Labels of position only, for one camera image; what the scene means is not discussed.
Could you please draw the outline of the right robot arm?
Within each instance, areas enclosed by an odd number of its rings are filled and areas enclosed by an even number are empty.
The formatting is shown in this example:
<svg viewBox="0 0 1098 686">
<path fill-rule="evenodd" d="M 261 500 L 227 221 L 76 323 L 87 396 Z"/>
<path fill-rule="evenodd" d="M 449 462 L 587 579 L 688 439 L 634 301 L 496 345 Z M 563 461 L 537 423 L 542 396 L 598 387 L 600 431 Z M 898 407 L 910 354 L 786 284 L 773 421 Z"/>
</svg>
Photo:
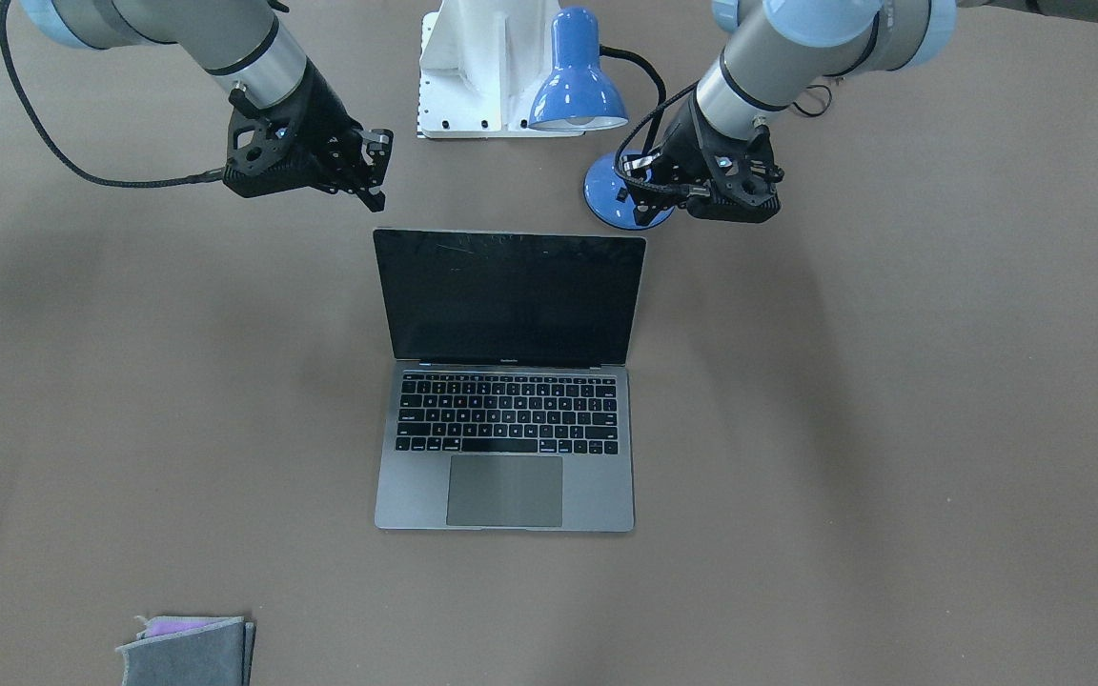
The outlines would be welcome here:
<svg viewBox="0 0 1098 686">
<path fill-rule="evenodd" d="M 279 1 L 25 1 L 52 42 L 75 49 L 178 45 L 227 94 L 228 157 L 222 168 L 145 187 L 219 182 L 243 198 L 311 188 L 348 192 L 382 212 L 393 147 L 389 130 L 365 130 L 311 61 Z"/>
</svg>

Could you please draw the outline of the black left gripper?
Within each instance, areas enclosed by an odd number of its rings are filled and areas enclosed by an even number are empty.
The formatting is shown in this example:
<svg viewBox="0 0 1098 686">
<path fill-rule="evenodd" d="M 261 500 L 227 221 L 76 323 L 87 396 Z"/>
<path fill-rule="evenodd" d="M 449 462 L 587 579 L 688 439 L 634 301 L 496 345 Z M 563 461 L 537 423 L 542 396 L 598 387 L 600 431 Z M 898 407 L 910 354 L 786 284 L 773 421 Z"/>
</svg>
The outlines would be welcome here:
<svg viewBox="0 0 1098 686">
<path fill-rule="evenodd" d="M 755 123 L 748 138 L 732 138 L 702 117 L 696 95 L 688 95 L 656 147 L 643 192 L 646 209 L 681 207 L 698 220 L 763 223 L 782 207 L 776 164 L 766 123 Z"/>
</svg>

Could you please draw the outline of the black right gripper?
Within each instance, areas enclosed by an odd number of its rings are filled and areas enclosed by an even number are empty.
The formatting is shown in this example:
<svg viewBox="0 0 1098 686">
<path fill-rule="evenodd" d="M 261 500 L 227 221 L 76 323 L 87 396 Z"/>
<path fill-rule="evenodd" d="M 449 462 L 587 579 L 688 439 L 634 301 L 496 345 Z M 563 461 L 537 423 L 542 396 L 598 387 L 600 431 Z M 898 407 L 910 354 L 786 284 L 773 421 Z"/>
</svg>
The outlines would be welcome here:
<svg viewBox="0 0 1098 686">
<path fill-rule="evenodd" d="M 243 198 L 314 188 L 383 212 L 391 130 L 362 130 L 310 61 L 295 91 L 266 109 L 233 90 L 225 184 Z"/>
</svg>

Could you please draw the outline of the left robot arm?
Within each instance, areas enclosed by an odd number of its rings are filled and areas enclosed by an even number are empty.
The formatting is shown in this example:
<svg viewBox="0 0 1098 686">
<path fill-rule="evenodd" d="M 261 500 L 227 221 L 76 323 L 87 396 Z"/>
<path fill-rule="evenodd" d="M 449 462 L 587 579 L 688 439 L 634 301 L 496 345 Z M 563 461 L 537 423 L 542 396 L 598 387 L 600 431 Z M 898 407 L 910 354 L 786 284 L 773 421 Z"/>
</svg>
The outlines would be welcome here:
<svg viewBox="0 0 1098 686">
<path fill-rule="evenodd" d="M 619 162 L 648 226 L 671 209 L 762 223 L 781 206 L 770 122 L 821 78 L 894 72 L 942 50 L 962 1 L 716 1 L 729 40 L 645 161 Z"/>
</svg>

